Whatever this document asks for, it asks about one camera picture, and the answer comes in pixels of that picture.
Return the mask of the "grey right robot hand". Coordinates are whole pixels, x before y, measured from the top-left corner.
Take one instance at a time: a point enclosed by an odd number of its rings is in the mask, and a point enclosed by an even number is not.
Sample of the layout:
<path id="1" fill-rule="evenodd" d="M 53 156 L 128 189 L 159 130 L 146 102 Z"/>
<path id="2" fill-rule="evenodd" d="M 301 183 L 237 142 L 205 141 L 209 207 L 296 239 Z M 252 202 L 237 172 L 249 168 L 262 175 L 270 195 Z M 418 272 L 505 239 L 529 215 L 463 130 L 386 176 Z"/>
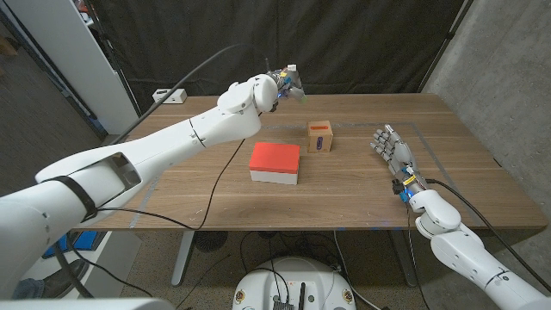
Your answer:
<path id="1" fill-rule="evenodd" d="M 409 202 L 417 193 L 428 189 L 410 147 L 389 124 L 376 130 L 370 146 L 388 163 L 394 177 L 393 191 L 403 202 Z"/>

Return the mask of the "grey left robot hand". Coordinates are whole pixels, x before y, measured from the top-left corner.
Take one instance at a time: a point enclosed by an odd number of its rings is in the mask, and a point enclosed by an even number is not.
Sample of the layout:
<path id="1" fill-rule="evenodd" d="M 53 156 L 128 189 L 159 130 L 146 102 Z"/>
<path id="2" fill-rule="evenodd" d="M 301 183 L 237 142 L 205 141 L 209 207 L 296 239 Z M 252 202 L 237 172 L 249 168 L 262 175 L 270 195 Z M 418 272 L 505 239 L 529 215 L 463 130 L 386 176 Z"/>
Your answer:
<path id="1" fill-rule="evenodd" d="M 301 103 L 307 101 L 297 64 L 289 64 L 283 69 L 268 71 L 267 75 L 275 80 L 278 99 L 292 98 Z"/>

